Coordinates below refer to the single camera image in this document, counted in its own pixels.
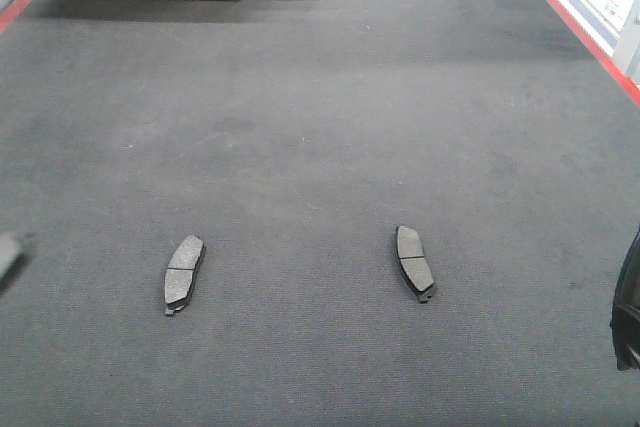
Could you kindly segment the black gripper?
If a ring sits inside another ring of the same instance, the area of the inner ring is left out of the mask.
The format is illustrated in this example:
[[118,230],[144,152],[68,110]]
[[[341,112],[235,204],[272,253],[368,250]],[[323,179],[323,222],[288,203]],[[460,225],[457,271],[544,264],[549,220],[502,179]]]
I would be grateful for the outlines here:
[[617,279],[610,328],[618,371],[639,369],[639,232]]

